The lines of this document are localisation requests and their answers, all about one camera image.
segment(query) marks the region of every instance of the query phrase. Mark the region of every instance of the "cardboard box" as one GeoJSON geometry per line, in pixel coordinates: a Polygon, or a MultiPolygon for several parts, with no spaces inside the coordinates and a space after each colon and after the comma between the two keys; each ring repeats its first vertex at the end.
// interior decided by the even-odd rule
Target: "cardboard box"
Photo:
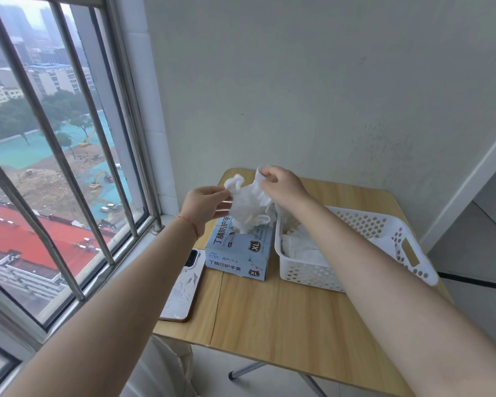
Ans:
{"type": "Polygon", "coordinates": [[[238,234],[230,216],[219,219],[206,243],[206,266],[264,281],[273,230],[264,225],[250,234],[238,234]]]}

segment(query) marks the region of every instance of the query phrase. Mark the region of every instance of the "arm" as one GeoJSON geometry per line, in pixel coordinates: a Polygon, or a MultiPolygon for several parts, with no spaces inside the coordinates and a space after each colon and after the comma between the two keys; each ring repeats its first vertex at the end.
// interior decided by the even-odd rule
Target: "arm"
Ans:
{"type": "Polygon", "coordinates": [[[314,200],[292,172],[261,186],[306,227],[417,396],[496,396],[496,345],[436,291],[314,200]]]}
{"type": "MultiPolygon", "coordinates": [[[[224,217],[229,191],[188,193],[181,215],[204,233],[224,217]]],[[[145,251],[103,287],[42,347],[6,396],[118,396],[130,377],[193,244],[191,223],[173,220],[145,251]]]]}

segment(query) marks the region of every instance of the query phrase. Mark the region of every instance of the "tabletop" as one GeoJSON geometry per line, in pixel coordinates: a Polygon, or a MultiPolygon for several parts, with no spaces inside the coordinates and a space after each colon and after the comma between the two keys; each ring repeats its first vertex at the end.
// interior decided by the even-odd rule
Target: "tabletop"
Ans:
{"type": "MultiPolygon", "coordinates": [[[[236,173],[245,184],[255,176],[255,170],[232,168],[219,184],[236,173]]],[[[301,180],[324,205],[390,214],[409,225],[386,191],[301,180]]],[[[195,248],[204,249],[214,225],[206,225],[195,248]]],[[[434,288],[452,301],[441,280],[434,288]]],[[[356,387],[413,396],[347,295],[282,280],[274,250],[266,281],[205,268],[189,321],[158,321],[154,333],[356,387]]]]}

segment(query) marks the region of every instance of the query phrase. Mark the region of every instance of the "yellow excavator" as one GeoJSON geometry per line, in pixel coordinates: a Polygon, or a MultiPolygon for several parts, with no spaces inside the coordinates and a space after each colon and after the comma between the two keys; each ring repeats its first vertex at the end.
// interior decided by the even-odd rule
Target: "yellow excavator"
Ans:
{"type": "Polygon", "coordinates": [[[99,171],[96,175],[96,178],[94,178],[93,182],[90,184],[91,189],[97,189],[99,187],[102,187],[102,185],[99,183],[98,179],[101,174],[103,174],[104,171],[99,171]]]}
{"type": "Polygon", "coordinates": [[[88,138],[86,138],[84,141],[79,143],[79,146],[86,146],[90,145],[90,138],[92,138],[92,135],[95,133],[95,131],[92,131],[90,135],[88,135],[88,138]]]}

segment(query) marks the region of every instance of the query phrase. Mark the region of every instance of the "window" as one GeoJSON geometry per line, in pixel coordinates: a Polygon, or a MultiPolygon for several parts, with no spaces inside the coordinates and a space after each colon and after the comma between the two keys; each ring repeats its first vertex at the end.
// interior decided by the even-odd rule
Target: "window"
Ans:
{"type": "Polygon", "coordinates": [[[160,217],[113,8],[0,0],[0,379],[160,217]]]}

